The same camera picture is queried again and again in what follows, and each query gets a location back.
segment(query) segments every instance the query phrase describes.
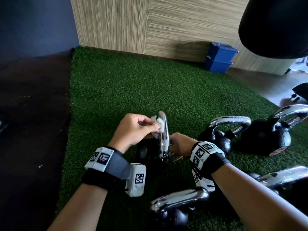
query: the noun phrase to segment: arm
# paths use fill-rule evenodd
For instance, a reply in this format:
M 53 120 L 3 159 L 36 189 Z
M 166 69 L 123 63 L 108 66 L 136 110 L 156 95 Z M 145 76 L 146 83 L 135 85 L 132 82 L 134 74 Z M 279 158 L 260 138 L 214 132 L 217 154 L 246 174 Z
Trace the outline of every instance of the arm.
M 177 160 L 190 156 L 197 140 L 170 135 L 170 151 Z M 249 231 L 308 230 L 308 217 L 235 166 L 227 163 L 211 174 Z
M 144 115 L 126 114 L 116 129 L 108 147 L 122 153 L 137 144 L 146 135 L 161 128 Z M 71 197 L 48 231 L 95 230 L 102 210 L 107 190 L 98 186 L 81 184 Z

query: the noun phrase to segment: wood grain panel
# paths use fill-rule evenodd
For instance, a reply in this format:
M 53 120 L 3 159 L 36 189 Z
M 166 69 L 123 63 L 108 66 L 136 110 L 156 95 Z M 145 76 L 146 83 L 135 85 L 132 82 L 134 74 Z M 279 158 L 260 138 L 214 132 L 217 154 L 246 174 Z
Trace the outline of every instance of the wood grain panel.
M 235 68 L 283 75 L 295 62 L 295 59 L 272 59 L 256 55 L 242 45 L 239 37 L 232 46 L 240 50 L 233 59 L 232 67 Z
M 144 54 L 150 0 L 71 0 L 82 46 Z
M 145 54 L 202 62 L 210 41 L 233 44 L 249 0 L 151 0 Z

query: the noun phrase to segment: blue box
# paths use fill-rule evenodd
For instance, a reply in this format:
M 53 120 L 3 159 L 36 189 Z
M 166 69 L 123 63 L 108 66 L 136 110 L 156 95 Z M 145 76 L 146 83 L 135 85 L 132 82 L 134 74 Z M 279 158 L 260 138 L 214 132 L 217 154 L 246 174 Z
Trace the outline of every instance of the blue box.
M 205 60 L 204 68 L 211 72 L 216 73 L 226 73 L 229 66 L 232 65 L 232 62 L 219 62 L 210 60 L 208 57 Z
M 237 49 L 230 45 L 211 42 L 207 57 L 215 61 L 230 62 L 238 52 L 239 51 Z

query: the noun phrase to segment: hand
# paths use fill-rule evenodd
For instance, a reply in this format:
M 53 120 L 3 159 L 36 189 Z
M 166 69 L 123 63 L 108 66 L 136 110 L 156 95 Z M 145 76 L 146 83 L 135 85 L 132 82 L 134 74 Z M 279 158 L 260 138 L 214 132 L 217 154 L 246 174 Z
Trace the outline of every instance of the hand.
M 180 133 L 174 133 L 170 135 L 169 140 L 169 151 L 171 155 L 174 154 L 174 156 L 171 158 L 172 161 L 181 159 L 183 156 L 190 156 L 192 153 L 193 145 L 198 142 L 197 140 Z
M 146 135 L 160 128 L 160 124 L 155 124 L 155 121 L 147 116 L 128 113 L 121 120 L 108 146 L 125 153 L 130 146 L 139 143 Z

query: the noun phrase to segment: artificial grass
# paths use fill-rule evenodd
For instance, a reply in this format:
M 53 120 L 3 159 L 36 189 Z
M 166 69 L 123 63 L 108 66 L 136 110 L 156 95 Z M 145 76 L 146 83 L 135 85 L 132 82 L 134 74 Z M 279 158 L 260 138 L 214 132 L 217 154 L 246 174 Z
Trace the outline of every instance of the artificial grass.
M 73 55 L 70 92 L 72 120 L 57 213 L 79 187 L 85 163 L 97 147 L 108 144 L 126 113 L 152 116 L 162 110 L 167 115 L 170 134 L 180 132 L 197 138 L 215 117 L 266 118 L 278 109 L 227 74 L 208 72 L 190 63 L 82 47 Z M 233 151 L 228 159 L 239 169 L 258 174 L 308 165 L 307 133 L 303 124 L 294 127 L 292 146 L 271 158 Z M 129 162 L 133 162 L 135 152 L 132 147 L 125 153 Z M 145 192 L 138 198 L 124 192 L 125 181 L 118 183 L 108 192 L 97 230 L 144 230 L 149 203 L 157 193 L 195 186 L 188 161 L 170 164 L 159 176 L 147 174 Z M 164 183 L 168 188 L 161 188 Z M 238 217 L 217 206 L 215 212 L 206 205 L 197 209 L 189 217 L 189 230 L 244 230 Z

